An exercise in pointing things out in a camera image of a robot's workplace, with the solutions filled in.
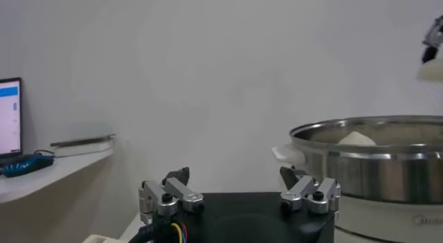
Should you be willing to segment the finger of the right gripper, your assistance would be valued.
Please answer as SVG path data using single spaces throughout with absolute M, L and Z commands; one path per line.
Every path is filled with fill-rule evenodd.
M 422 41 L 425 50 L 422 55 L 422 63 L 434 60 L 442 45 L 442 16 L 435 19 Z

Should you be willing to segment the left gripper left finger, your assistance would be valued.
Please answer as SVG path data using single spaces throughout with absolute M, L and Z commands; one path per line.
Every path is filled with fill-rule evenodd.
M 180 205 L 186 213 L 204 212 L 204 196 L 188 187 L 189 178 L 190 168 L 184 167 L 167 173 L 160 183 L 143 181 L 138 189 L 140 213 L 171 217 Z

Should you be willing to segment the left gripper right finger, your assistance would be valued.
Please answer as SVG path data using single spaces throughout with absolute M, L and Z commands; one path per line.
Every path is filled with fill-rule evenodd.
M 279 173 L 285 189 L 280 193 L 280 209 L 285 215 L 306 209 L 316 215 L 337 213 L 341 200 L 341 185 L 337 180 L 324 178 L 317 181 L 302 170 L 280 167 Z

